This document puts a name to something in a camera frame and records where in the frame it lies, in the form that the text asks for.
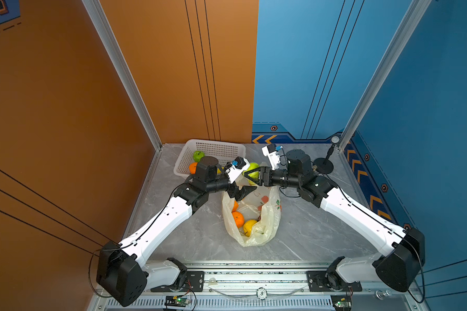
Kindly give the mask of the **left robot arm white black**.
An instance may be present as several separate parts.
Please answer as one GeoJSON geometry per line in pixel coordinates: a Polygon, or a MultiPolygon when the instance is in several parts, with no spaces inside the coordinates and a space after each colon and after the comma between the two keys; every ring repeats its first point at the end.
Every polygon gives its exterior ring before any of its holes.
{"type": "Polygon", "coordinates": [[[181,223],[208,201],[211,193],[224,191],[230,198],[240,201],[256,190],[255,186],[236,184],[249,167],[249,161],[242,157],[225,167],[219,165],[217,158],[203,157],[195,173],[172,191],[157,215],[121,242],[106,243],[99,250],[96,273],[96,281],[106,291],[106,297],[128,307],[149,289],[160,286],[176,291],[183,289],[187,273],[184,264],[168,258],[148,266],[148,259],[181,223]]]}

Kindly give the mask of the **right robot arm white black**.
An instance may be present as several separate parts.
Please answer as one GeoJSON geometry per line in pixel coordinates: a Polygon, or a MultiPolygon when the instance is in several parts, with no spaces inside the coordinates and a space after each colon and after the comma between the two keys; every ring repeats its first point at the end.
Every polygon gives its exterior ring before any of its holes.
{"type": "Polygon", "coordinates": [[[326,158],[315,161],[300,149],[285,155],[279,167],[276,149],[264,151],[271,164],[248,168],[243,175],[266,187],[294,188],[299,197],[336,216],[373,245],[376,253],[364,257],[337,257],[327,268],[324,282],[333,291],[355,282],[381,281],[397,292],[409,292],[416,276],[423,275],[425,237],[415,229],[405,229],[362,206],[328,176],[326,158]]]}

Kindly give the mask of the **yellowish translucent plastic bag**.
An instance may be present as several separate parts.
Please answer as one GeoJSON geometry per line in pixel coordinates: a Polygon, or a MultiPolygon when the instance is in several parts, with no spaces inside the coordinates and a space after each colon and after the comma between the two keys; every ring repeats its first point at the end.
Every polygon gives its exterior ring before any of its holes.
{"type": "MultiPolygon", "coordinates": [[[[251,186],[244,176],[238,177],[236,184],[251,186]]],[[[222,214],[224,226],[227,233],[242,247],[263,246],[275,238],[281,222],[281,199],[277,187],[257,186],[257,189],[250,193],[243,200],[235,201],[229,198],[227,193],[222,196],[222,214]],[[257,220],[252,234],[247,237],[243,234],[243,227],[237,228],[232,217],[232,212],[240,212],[245,222],[257,220]]]]}

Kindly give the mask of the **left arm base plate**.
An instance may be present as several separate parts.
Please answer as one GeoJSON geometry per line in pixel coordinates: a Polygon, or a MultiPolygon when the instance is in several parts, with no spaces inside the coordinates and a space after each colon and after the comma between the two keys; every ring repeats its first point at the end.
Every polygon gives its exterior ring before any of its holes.
{"type": "Polygon", "coordinates": [[[204,289],[204,271],[187,271],[184,284],[180,286],[158,286],[152,288],[151,292],[186,292],[191,288],[195,293],[204,289]]]}

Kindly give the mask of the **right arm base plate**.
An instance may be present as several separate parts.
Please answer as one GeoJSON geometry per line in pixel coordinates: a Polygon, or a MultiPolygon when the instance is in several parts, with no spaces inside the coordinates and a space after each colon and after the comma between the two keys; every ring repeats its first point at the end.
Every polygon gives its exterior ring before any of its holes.
{"type": "Polygon", "coordinates": [[[360,282],[346,283],[337,274],[315,270],[307,271],[307,284],[311,292],[362,292],[360,282]]]}

